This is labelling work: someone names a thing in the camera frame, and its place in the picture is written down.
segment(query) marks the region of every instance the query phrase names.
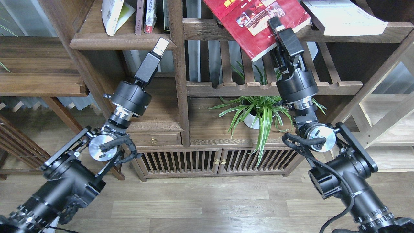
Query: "spider plant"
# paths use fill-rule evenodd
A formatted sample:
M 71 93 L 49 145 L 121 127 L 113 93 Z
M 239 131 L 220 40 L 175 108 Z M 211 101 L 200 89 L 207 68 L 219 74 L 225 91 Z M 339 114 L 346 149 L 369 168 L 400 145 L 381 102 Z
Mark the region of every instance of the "spider plant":
M 243 71 L 243 65 L 237 61 L 238 66 Z M 240 75 L 241 78 L 244 79 L 244 74 L 237 70 L 234 66 L 232 66 L 234 70 Z M 261 72 L 260 69 L 254 65 L 260 75 L 260 83 L 262 85 L 267 84 L 266 80 L 266 71 Z M 276 71 L 276 77 L 279 79 L 281 77 L 281 73 L 279 70 Z M 219 117 L 224 116 L 227 113 L 235 112 L 233 120 L 230 123 L 230 127 L 227 133 L 231 132 L 231 138 L 233 138 L 234 130 L 236 129 L 237 125 L 246 119 L 249 114 L 254 115 L 253 123 L 257 120 L 259 121 L 259 135 L 258 141 L 256 143 L 256 147 L 252 153 L 258 152 L 258 166 L 262 161 L 264 148 L 269 138 L 270 130 L 272 127 L 273 117 L 275 117 L 274 126 L 279 132 L 286 132 L 291 129 L 280 130 L 279 126 L 283 126 L 283 121 L 281 115 L 284 114 L 290 121 L 290 125 L 292 127 L 292 117 L 289 114 L 287 108 L 277 105 L 276 103 L 280 102 L 282 98 L 280 96 L 240 96 L 239 98 L 230 100 L 226 102 L 222 97 L 220 100 L 223 104 L 219 104 L 209 109 L 218 109 L 227 107 L 232 104 L 239 103 L 238 106 L 231 107 L 227 110 L 222 111 L 219 114 Z M 312 101 L 316 104 L 316 106 L 322 110 L 325 114 L 324 109 L 326 109 L 321 104 L 318 104 L 315 99 L 312 98 Z
M 9 32 L 10 34 L 12 34 L 13 36 L 17 36 L 15 33 L 13 33 L 12 31 L 10 31 L 8 28 L 6 28 L 6 26 L 4 26 L 2 24 L 0 24 L 0 28 L 6 30 L 7 32 Z M 6 69 L 7 71 L 9 71 L 11 73 L 11 71 L 3 63 L 0 62 L 0 66 L 3 67 L 4 69 Z

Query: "book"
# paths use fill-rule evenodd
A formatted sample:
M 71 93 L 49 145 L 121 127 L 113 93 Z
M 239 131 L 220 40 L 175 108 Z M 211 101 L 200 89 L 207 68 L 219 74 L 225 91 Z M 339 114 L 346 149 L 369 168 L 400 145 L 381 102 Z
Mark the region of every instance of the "book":
M 144 20 L 144 0 L 138 0 L 137 17 L 135 18 L 135 35 L 141 35 Z
M 204 0 L 252 59 L 257 61 L 276 47 L 276 39 L 267 21 L 279 17 L 285 28 L 294 32 L 306 26 L 311 17 L 297 0 Z
M 163 9 L 164 9 L 164 32 L 170 33 L 170 16 L 168 14 L 168 1 L 163 0 Z
M 106 33 L 110 36 L 115 35 L 115 32 L 134 12 L 135 8 L 128 5 L 124 0 L 103 0 L 101 13 Z
M 380 35 L 388 24 L 350 0 L 303 1 L 302 5 L 326 36 Z
M 147 11 L 145 13 L 144 25 L 145 33 L 152 33 L 152 30 L 154 29 L 154 24 L 156 22 L 155 5 L 155 0 L 147 0 Z

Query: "wooden floor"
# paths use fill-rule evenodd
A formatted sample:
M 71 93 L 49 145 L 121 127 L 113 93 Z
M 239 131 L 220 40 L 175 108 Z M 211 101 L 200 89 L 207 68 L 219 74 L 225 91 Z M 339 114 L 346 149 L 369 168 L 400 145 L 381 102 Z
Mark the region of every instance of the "wooden floor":
M 54 126 L 52 132 L 39 132 L 46 139 L 36 141 L 51 151 L 65 140 L 58 135 L 67 132 L 64 125 Z M 126 164 L 125 181 L 105 176 L 107 185 L 97 199 L 61 227 L 80 233 L 316 233 L 344 205 L 333 197 L 322 200 L 307 170 L 303 162 L 286 178 L 261 175 L 141 182 Z M 396 216 L 414 217 L 413 178 L 414 172 L 377 173 L 368 182 Z M 0 181 L 0 214 L 8 216 L 44 182 L 41 175 L 9 175 Z M 356 230 L 356 224 L 345 216 L 325 232 L 336 228 Z

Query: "book spine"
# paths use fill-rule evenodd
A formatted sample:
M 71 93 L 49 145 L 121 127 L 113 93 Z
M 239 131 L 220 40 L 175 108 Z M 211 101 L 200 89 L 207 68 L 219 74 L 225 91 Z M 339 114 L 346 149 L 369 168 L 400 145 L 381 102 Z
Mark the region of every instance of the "book spine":
M 152 33 L 154 28 L 154 17 L 155 17 L 155 0 L 147 0 L 147 12 L 145 17 L 145 33 Z
M 166 33 L 170 33 L 170 16 L 168 14 L 168 5 L 167 0 L 163 0 L 163 8 L 164 8 L 164 31 Z
M 135 34 L 141 35 L 144 19 L 144 0 L 138 0 L 137 3 L 137 18 L 135 19 Z

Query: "brass knob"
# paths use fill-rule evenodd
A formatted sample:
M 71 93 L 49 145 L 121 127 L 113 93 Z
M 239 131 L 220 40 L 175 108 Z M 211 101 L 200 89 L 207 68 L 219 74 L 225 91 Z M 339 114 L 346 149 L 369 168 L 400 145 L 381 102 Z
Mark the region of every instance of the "brass knob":
M 151 138 L 151 144 L 155 145 L 157 143 L 157 140 L 155 138 Z

